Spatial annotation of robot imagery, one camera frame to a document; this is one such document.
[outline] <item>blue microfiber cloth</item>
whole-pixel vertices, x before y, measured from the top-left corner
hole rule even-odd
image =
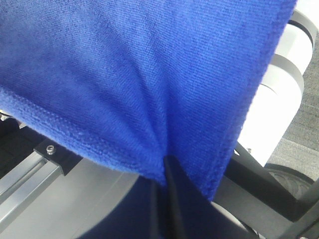
[[[295,0],[1,0],[0,109],[107,167],[211,199]]]

